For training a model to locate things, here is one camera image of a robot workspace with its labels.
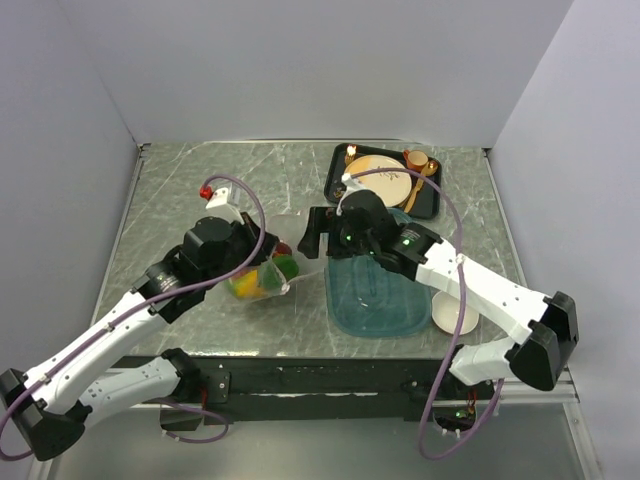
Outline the green bell pepper toy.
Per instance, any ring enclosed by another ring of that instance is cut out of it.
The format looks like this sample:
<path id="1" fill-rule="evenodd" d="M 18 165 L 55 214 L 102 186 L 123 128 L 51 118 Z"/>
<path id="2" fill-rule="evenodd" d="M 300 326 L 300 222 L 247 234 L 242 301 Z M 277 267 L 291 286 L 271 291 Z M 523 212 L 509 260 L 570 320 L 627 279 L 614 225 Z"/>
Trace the green bell pepper toy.
<path id="1" fill-rule="evenodd" d="M 258 269 L 260 285 L 266 292 L 281 291 L 286 284 L 299 275 L 299 266 L 291 255 L 272 257 Z"/>

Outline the red apple toy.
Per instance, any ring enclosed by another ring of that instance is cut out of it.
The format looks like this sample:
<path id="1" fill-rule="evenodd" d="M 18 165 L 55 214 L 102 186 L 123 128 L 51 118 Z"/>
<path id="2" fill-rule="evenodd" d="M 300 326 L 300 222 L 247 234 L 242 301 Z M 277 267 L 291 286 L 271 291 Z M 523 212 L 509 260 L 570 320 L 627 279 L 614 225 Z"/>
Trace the red apple toy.
<path id="1" fill-rule="evenodd" d="M 285 243 L 283 242 L 279 242 L 276 245 L 275 251 L 274 251 L 274 255 L 275 256 L 281 256 L 281 255 L 292 255 L 292 249 Z"/>

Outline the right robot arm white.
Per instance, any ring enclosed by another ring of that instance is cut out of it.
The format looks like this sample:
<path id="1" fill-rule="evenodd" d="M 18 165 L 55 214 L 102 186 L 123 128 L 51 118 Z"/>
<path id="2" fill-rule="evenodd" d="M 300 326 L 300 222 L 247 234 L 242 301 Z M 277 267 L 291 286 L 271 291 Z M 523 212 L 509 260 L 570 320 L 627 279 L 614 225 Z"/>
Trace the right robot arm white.
<path id="1" fill-rule="evenodd" d="M 370 190 L 352 192 L 336 208 L 313 207 L 298 250 L 315 259 L 320 237 L 334 259 L 368 256 L 385 270 L 435 288 L 498 326 L 505 338 L 454 350 L 437 375 L 439 390 L 460 398 L 482 381 L 515 377 L 540 390 L 555 388 L 579 341 L 574 299 L 518 285 L 414 222 L 399 223 Z"/>

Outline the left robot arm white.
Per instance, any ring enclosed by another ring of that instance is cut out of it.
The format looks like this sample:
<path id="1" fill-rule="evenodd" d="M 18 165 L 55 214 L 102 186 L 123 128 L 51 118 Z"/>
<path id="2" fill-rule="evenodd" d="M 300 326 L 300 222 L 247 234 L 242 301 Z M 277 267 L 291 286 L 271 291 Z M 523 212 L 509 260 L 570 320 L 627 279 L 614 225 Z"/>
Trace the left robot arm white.
<path id="1" fill-rule="evenodd" d="M 120 375 L 103 373 L 147 336 L 204 301 L 208 290 L 270 259 L 279 239 L 247 213 L 204 217 L 101 320 L 40 365 L 1 375 L 3 423 L 12 421 L 39 461 L 73 446 L 85 430 L 132 405 L 197 394 L 201 374 L 179 348 Z"/>

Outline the yellow green mango toy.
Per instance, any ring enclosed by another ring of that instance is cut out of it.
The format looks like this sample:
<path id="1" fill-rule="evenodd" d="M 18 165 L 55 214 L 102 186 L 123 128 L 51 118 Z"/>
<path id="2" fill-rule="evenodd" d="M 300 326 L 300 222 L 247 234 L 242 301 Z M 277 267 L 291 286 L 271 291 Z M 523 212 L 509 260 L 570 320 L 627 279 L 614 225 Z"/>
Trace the yellow green mango toy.
<path id="1" fill-rule="evenodd" d="M 232 294 L 238 299 L 259 299 L 266 295 L 257 276 L 247 274 L 230 281 Z"/>

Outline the clear zip top bag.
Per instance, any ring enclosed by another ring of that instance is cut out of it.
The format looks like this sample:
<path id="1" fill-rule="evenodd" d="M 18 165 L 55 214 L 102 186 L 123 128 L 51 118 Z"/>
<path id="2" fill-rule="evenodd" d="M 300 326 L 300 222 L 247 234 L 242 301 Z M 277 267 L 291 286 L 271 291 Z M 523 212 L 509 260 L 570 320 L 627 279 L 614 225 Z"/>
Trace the clear zip top bag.
<path id="1" fill-rule="evenodd" d="M 252 302 L 285 295 L 291 287 L 320 273 L 326 258 L 308 259 L 297 246 L 305 233 L 306 214 L 279 214 L 267 220 L 268 232 L 280 242 L 271 257 L 257 267 L 248 267 L 223 283 L 237 301 Z"/>

